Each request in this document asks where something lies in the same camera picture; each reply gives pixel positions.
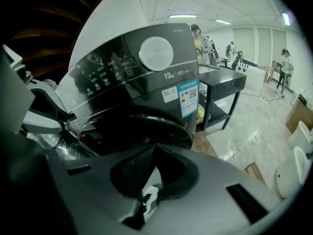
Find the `floor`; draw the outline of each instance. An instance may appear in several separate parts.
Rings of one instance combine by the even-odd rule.
[[[243,91],[228,126],[224,122],[207,128],[206,135],[220,159],[229,161],[240,170],[256,162],[269,189],[278,192],[275,183],[277,166],[291,153],[287,144],[290,131],[285,121],[292,108],[292,93],[284,92],[279,98],[275,92],[276,82],[264,83],[259,97],[246,95]],[[228,112],[234,96],[215,103]]]

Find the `washing machine door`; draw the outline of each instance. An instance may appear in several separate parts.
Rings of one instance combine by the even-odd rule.
[[[145,114],[106,115],[89,121],[80,141],[99,155],[126,151],[143,144],[168,144],[190,149],[191,134],[170,120]]]

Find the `washing machine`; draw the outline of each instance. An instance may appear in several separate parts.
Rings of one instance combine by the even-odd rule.
[[[72,67],[56,89],[65,128],[100,155],[141,144],[190,148],[199,97],[198,63],[185,23],[128,32]]]

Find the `ceiling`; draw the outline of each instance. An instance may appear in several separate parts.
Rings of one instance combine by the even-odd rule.
[[[150,25],[185,22],[198,24],[202,32],[243,25],[287,27],[282,12],[288,9],[280,0],[140,0],[140,3]],[[195,14],[197,18],[170,19],[174,14]],[[232,25],[218,23],[216,19]],[[288,27],[297,30],[296,23]]]

